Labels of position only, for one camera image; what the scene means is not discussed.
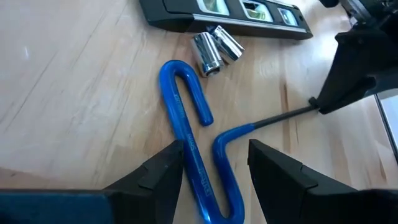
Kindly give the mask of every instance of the black level body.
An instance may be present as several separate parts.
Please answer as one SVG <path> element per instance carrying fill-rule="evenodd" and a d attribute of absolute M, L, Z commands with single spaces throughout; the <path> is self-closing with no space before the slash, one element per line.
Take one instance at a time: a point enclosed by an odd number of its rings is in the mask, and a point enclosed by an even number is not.
<path fill-rule="evenodd" d="M 152 26 L 174 31 L 199 33 L 221 25 L 232 35 L 281 39 L 309 39 L 313 37 L 304 16 L 297 6 L 277 1 L 226 0 L 229 15 L 203 12 L 197 0 L 140 0 L 145 18 Z M 255 19 L 247 14 L 247 2 L 264 5 L 273 22 Z M 288 25 L 280 10 L 292 13 L 297 25 Z"/>

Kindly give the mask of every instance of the metal tool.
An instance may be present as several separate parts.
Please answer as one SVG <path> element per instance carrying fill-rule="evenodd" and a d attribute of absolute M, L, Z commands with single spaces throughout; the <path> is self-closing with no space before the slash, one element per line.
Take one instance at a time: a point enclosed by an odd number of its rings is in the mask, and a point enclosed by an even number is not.
<path fill-rule="evenodd" d="M 224 137 L 218 138 L 213 144 L 214 162 L 229 204 L 229 216 L 224 218 L 218 207 L 205 166 L 193 138 L 187 114 L 175 82 L 176 76 L 182 78 L 187 85 L 201 125 L 208 126 L 213 123 L 213 116 L 201 90 L 199 79 L 191 66 L 179 60 L 172 60 L 164 64 L 160 69 L 160 89 L 172 123 L 174 135 L 177 139 L 184 141 L 185 170 L 201 215 L 206 223 L 243 223 L 243 199 L 225 154 L 225 145 L 234 139 L 234 133 L 225 134 Z"/>
<path fill-rule="evenodd" d="M 214 29 L 210 30 L 209 33 L 214 37 L 216 46 L 225 62 L 232 64 L 242 56 L 244 52 L 242 45 L 231 37 L 221 26 L 216 26 Z"/>
<path fill-rule="evenodd" d="M 309 39 L 297 6 L 275 0 L 140 0 L 147 22 L 174 32 L 199 33 L 221 25 L 232 35 Z"/>
<path fill-rule="evenodd" d="M 201 75 L 205 78 L 216 75 L 224 67 L 224 61 L 214 43 L 213 37 L 202 32 L 191 40 L 193 56 L 197 60 Z"/>

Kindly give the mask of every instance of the wood grain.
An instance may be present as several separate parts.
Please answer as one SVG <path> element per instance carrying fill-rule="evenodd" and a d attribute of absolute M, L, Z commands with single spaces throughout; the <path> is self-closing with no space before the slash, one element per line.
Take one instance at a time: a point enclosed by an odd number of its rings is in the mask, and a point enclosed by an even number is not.
<path fill-rule="evenodd" d="M 317 96 L 349 29 L 344 10 L 291 1 L 314 38 L 236 37 L 246 51 L 201 78 L 214 124 L 201 127 L 178 86 L 223 214 L 228 214 L 210 146 L 220 132 L 305 106 Z M 160 67 L 193 65 L 191 36 L 147 25 L 137 0 L 0 2 L 0 187 L 100 189 L 170 144 L 158 88 Z M 308 113 L 228 145 L 246 209 L 265 223 L 246 165 L 251 138 L 357 189 L 398 187 L 398 167 L 373 97 L 328 115 Z M 174 223 L 202 223 L 184 177 Z"/>

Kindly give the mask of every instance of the sockets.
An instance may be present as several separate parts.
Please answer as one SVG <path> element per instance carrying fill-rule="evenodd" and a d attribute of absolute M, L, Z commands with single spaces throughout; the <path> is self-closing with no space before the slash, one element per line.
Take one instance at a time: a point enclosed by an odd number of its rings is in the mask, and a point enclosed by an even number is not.
<path fill-rule="evenodd" d="M 210 32 L 194 35 L 191 45 L 201 75 L 206 78 L 237 61 L 244 51 L 221 26 L 211 29 Z"/>

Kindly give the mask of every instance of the allen wrench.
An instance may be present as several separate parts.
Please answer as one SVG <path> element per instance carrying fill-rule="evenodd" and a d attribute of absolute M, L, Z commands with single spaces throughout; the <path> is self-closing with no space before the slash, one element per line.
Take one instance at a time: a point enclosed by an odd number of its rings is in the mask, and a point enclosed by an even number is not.
<path fill-rule="evenodd" d="M 192 129 L 175 82 L 176 76 L 184 80 L 195 105 L 200 124 L 202 126 L 209 126 L 213 123 L 214 119 L 193 68 L 180 60 L 166 62 L 160 69 L 160 89 L 170 122 L 172 123 L 174 135 L 177 140 L 183 140 L 185 170 L 201 215 L 206 223 L 241 224 L 244 221 L 243 198 L 226 155 L 227 143 L 255 129 L 316 110 L 318 106 L 313 103 L 313 100 L 310 100 L 310 106 L 263 119 L 255 123 L 245 124 L 227 130 L 216 137 L 212 145 L 212 154 L 213 162 L 215 163 L 228 199 L 229 217 L 225 218 L 220 212 L 198 146 L 193 137 Z"/>

